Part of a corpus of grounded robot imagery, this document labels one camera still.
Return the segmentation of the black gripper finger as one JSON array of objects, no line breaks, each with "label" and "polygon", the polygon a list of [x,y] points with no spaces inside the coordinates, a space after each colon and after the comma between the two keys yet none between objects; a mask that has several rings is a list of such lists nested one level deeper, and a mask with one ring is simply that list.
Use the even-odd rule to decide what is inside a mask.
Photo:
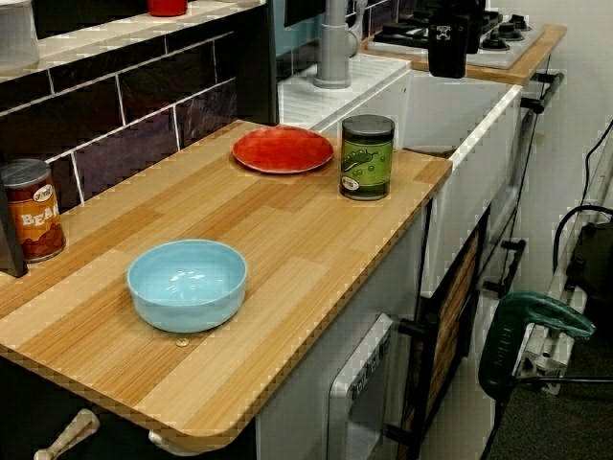
[{"label": "black gripper finger", "polygon": [[429,18],[428,68],[437,78],[465,76],[468,18],[453,11],[438,10]]},{"label": "black gripper finger", "polygon": [[468,17],[468,33],[466,52],[475,55],[479,51],[481,41],[481,14],[473,13]]}]

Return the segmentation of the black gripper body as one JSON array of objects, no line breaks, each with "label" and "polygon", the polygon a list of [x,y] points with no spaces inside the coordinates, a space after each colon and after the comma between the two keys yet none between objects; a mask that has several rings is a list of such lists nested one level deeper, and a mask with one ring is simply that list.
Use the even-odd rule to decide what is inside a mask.
[{"label": "black gripper body", "polygon": [[476,0],[432,0],[431,8],[450,14],[471,14],[477,8]]}]

